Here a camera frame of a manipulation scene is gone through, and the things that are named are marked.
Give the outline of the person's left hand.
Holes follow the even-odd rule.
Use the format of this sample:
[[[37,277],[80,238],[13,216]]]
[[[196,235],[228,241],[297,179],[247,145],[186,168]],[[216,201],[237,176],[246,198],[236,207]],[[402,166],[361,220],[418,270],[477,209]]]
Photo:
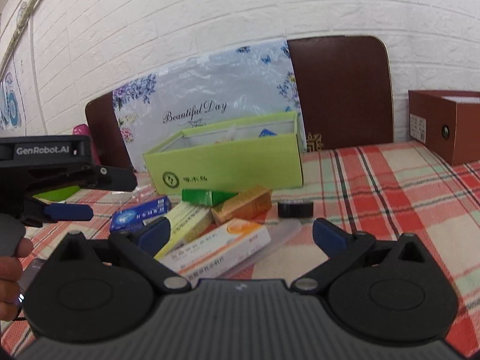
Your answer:
[[[20,241],[13,257],[1,257],[0,263],[0,318],[11,321],[17,315],[16,303],[20,294],[18,280],[23,274],[20,259],[26,258],[33,250],[32,241],[24,238]]]

